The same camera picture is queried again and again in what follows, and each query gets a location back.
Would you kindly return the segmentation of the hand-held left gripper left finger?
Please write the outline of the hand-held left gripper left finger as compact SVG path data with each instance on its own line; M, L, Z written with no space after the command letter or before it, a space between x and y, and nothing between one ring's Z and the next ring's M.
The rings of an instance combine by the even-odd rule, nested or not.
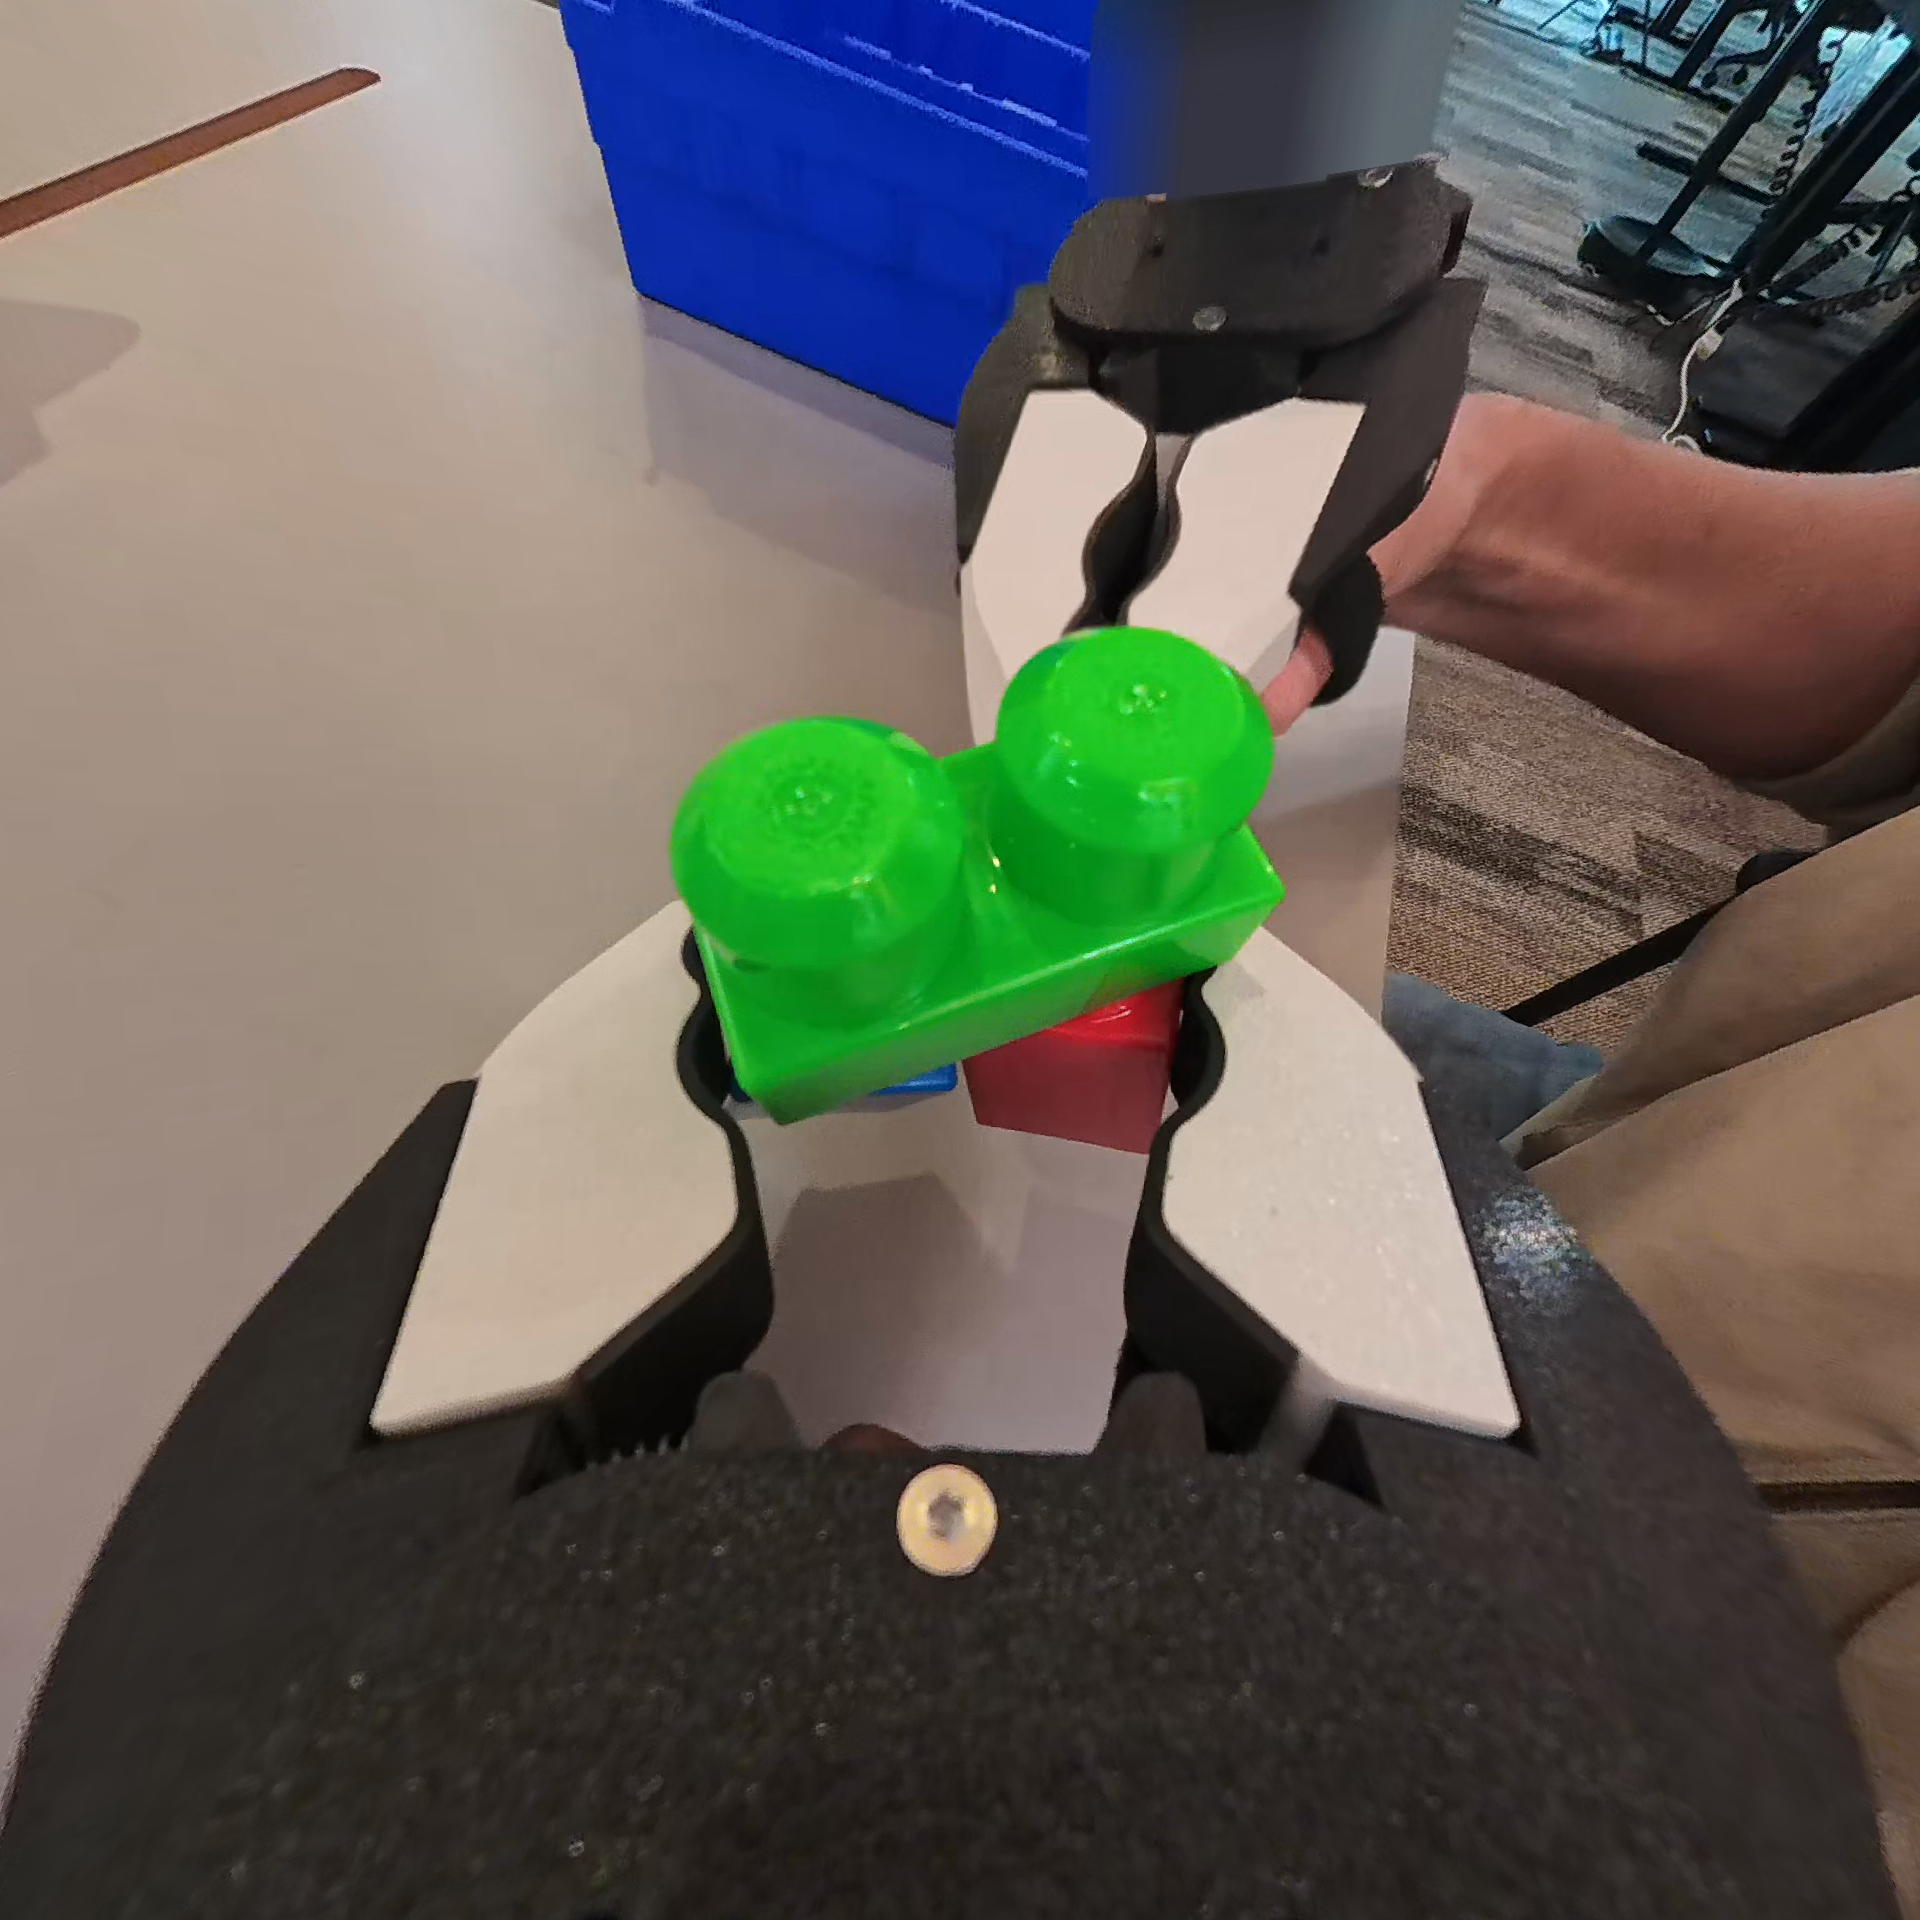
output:
M676 1451L773 1333L779 1276L692 908L564 978L478 1069L370 1434L552 1412Z

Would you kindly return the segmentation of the blue single-stud block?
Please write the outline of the blue single-stud block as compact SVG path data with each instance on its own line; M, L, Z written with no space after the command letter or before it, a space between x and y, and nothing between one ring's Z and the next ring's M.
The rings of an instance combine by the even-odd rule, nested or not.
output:
M867 1096L838 1101L838 1106L902 1106L902 1101L950 1096L950 1086L961 1086L954 1061L902 1073L894 1086L867 1086ZM735 1073L732 1073L727 1101L763 1118L763 1101Z

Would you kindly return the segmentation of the black desk frame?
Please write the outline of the black desk frame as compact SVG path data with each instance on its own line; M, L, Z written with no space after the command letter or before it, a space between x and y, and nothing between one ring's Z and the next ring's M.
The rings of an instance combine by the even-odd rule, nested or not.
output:
M1769 106L1810 80L1810 106L1728 259L1679 240L1700 192ZM1868 174L1911 146L1911 7L1810 7L1745 100L1687 157L1660 219L1592 219L1573 266L1687 331L1667 447L1769 474L1911 474L1911 152L1891 192Z

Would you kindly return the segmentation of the black chair frame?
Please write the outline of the black chair frame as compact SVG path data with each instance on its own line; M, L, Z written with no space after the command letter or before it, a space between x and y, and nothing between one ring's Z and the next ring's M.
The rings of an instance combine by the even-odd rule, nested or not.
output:
M1815 859L1815 848L1763 848L1763 859L1745 859L1742 878L1734 878L1734 898L1788 878L1788 867L1810 863L1810 859ZM1658 932L1658 939L1642 939L1642 943L1625 943L1625 952L1617 952L1617 958L1599 958L1599 963L1590 963L1590 968L1573 968L1573 978L1560 978L1560 981L1509 1005L1503 1015L1519 1022L1519 1029L1541 1029L1541 1022L1553 1022L1553 1015L1571 1015L1571 1010L1581 1010L1581 1005L1599 1005L1599 998L1617 998L1617 987L1625 987L1625 981L1642 981L1642 978L1658 978L1658 968L1675 968L1675 963L1687 958L1687 943L1695 943L1734 898L1718 898L1718 902L1695 908L1695 915L1679 915L1679 925L1667 925L1667 932Z

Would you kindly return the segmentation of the green two-stud block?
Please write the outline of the green two-stud block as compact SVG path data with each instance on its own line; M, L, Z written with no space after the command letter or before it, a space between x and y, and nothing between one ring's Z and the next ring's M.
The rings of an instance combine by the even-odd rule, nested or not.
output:
M1267 772L1259 683L1136 621L1041 646L950 757L872 720L743 733L671 818L735 1086L831 1118L1228 963L1283 902Z

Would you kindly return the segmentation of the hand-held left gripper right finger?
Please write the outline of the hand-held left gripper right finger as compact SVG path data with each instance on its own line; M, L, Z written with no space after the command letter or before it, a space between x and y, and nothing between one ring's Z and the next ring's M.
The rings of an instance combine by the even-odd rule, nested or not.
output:
M1120 1451L1377 1492L1365 1412L1515 1451L1519 1398L1415 1061L1259 932L1183 981L1120 1260Z

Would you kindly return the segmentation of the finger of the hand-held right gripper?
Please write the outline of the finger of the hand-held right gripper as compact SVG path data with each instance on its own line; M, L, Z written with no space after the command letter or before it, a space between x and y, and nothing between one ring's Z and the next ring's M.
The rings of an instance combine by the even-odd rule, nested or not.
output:
M1030 390L961 555L961 634L1115 621L1153 527L1153 423L1101 390Z
M1171 544L1130 590L1120 621L1175 629L1259 690L1303 634L1295 567L1365 433L1365 395L1283 395L1209 423L1171 476Z

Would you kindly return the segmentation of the person's beige trouser leg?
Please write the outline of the person's beige trouser leg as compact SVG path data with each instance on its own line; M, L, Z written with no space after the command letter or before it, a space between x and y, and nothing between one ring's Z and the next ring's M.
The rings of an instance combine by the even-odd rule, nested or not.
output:
M1519 1164L1642 1303L1742 1467L1815 1492L1798 1569L1860 1694L1911 1700L1920 822L1911 690L1788 774L1834 846L1742 887Z

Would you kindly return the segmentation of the person's right hand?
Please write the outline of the person's right hand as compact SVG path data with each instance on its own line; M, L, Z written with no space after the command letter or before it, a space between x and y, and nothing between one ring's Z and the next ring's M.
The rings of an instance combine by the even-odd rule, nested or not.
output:
M1464 395L1425 507L1369 548L1380 629L1454 646L1648 733L1620 544L1675 455L1534 395Z

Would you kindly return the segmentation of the blue plastic bin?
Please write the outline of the blue plastic bin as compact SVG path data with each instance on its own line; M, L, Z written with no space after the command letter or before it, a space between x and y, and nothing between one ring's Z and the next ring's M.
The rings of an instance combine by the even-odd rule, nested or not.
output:
M950 423L1091 208L1091 0L564 0L630 283Z

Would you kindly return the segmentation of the person's right forearm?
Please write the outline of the person's right forearm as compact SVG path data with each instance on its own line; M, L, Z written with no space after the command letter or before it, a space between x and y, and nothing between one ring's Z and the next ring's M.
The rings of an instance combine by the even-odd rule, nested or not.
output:
M1625 447L1625 613L1609 710L1718 774L1810 774L1911 690L1920 476Z

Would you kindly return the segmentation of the dark blue cloth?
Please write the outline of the dark blue cloth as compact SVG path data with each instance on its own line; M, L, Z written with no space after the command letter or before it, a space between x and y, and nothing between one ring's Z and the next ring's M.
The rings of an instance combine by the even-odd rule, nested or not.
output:
M1531 1132L1548 1101L1599 1069L1599 1049L1553 1044L1548 1029L1464 1005L1405 968L1380 981L1380 1029L1405 1044L1432 1086L1464 1101L1498 1136Z

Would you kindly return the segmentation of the red single-stud block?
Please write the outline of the red single-stud block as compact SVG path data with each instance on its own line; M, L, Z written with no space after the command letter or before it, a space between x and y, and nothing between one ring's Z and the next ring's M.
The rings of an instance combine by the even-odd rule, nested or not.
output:
M1183 981L1136 987L961 1061L984 1132L1153 1158L1171 1101Z

